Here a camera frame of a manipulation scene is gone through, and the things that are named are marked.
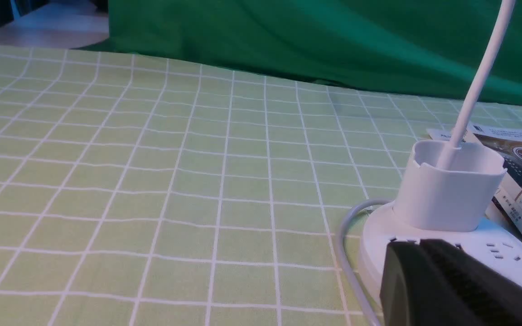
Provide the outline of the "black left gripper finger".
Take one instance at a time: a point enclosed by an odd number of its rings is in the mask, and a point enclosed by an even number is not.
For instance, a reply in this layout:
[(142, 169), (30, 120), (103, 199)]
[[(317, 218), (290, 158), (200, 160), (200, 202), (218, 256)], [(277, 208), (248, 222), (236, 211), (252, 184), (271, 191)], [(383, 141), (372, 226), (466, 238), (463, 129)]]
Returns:
[(387, 245), (386, 326), (522, 326), (522, 287), (444, 240)]

